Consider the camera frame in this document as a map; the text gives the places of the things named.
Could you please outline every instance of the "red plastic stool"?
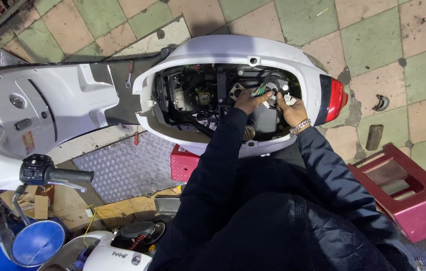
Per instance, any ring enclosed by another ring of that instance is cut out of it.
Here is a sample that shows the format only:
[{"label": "red plastic stool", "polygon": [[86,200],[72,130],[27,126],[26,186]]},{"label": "red plastic stool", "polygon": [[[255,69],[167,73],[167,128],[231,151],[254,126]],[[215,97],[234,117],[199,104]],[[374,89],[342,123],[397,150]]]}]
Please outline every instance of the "red plastic stool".
[{"label": "red plastic stool", "polygon": [[[377,206],[397,223],[412,242],[426,239],[426,171],[402,151],[397,149],[392,143],[383,145],[382,149],[382,151],[354,165],[348,164],[347,167],[353,173],[354,177],[375,198]],[[356,167],[360,163],[371,160],[381,154],[383,154],[382,157],[378,157],[361,167]],[[409,185],[408,188],[392,195],[388,195],[384,192],[380,186],[366,175],[367,171],[381,164],[385,164],[390,160],[395,161],[405,170],[407,177],[404,181]],[[401,200],[394,199],[411,191],[415,192],[415,194]]]},{"label": "red plastic stool", "polygon": [[198,166],[199,156],[176,144],[170,158],[171,179],[187,182],[193,170]]}]

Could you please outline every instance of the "wrench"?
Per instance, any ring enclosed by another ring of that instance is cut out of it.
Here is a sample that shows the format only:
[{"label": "wrench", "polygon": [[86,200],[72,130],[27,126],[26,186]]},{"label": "wrench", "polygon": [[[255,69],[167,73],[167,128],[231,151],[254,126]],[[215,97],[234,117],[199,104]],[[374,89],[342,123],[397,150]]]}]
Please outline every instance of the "wrench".
[{"label": "wrench", "polygon": [[126,81],[126,88],[131,88],[131,75],[132,75],[133,69],[134,69],[134,62],[131,61],[129,63],[129,77],[128,77],[128,80]]}]

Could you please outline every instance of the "red tail light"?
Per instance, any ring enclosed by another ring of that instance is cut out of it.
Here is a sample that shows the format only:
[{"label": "red tail light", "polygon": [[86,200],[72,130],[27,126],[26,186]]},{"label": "red tail light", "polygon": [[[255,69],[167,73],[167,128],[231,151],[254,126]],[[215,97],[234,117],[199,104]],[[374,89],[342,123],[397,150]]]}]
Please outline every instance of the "red tail light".
[{"label": "red tail light", "polygon": [[326,122],[334,120],[340,114],[340,110],[347,104],[348,94],[344,91],[342,82],[332,78],[329,112]]}]

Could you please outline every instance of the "tiled floor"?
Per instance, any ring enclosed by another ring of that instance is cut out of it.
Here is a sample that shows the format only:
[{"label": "tiled floor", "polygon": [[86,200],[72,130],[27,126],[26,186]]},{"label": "tiled floor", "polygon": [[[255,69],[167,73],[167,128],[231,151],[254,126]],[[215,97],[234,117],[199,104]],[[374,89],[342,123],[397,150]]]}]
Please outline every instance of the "tiled floor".
[{"label": "tiled floor", "polygon": [[[188,38],[231,33],[302,46],[351,94],[340,117],[323,126],[334,149],[348,162],[364,158],[374,152],[365,149],[370,125],[383,124],[381,145],[393,142],[426,170],[426,1],[36,0],[34,6],[0,38],[0,47],[30,62],[148,53],[185,31]],[[165,38],[151,35],[171,22]],[[390,98],[386,111],[372,110],[376,94]]]}]

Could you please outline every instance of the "yellow wire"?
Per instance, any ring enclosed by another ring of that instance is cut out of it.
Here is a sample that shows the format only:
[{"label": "yellow wire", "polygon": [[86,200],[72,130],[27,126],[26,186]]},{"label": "yellow wire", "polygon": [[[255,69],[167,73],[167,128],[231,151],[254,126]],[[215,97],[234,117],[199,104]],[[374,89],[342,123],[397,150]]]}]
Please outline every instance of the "yellow wire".
[{"label": "yellow wire", "polygon": [[[86,247],[88,248],[88,250],[89,250],[89,246],[88,246],[88,243],[86,243],[86,234],[88,233],[89,228],[90,228],[92,222],[94,221],[94,217],[97,216],[97,218],[101,220],[101,217],[97,215],[97,211],[98,211],[99,207],[97,205],[95,205],[95,204],[91,204],[91,205],[87,206],[86,209],[89,208],[89,207],[91,207],[91,206],[96,206],[96,208],[94,209],[94,214],[91,217],[91,221],[89,222],[88,228],[86,229],[86,232],[84,232],[84,236],[82,237],[82,239],[84,240],[84,244],[86,244]],[[116,215],[114,214],[113,211],[108,210],[108,209],[104,209],[104,211],[111,212],[113,214],[114,218],[116,218]],[[99,215],[103,216],[105,219],[108,219],[108,217],[106,217],[105,215],[103,215],[101,213],[101,211],[99,211]]]}]

